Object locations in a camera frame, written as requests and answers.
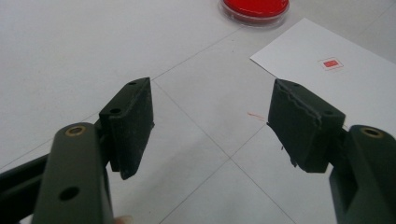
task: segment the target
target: red object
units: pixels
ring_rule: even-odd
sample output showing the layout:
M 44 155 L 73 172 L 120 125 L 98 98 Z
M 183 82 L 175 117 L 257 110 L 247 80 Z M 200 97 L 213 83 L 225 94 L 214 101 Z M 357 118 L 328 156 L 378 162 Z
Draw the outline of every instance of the red object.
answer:
M 230 9 L 249 17 L 269 18 L 283 13 L 289 0 L 223 0 Z
M 333 67 L 333 66 L 336 66 L 336 65 L 338 65 L 338 62 L 336 61 L 336 60 L 331 60 L 331 61 L 328 61 L 328 62 L 325 62 L 325 63 L 323 63 L 326 67 Z

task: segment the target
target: white paper sheet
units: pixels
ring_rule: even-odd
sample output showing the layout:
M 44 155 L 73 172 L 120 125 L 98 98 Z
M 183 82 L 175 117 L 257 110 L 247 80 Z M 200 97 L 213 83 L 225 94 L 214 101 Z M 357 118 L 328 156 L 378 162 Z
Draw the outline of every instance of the white paper sheet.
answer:
M 303 19 L 251 59 L 346 114 L 396 136 L 396 64 Z

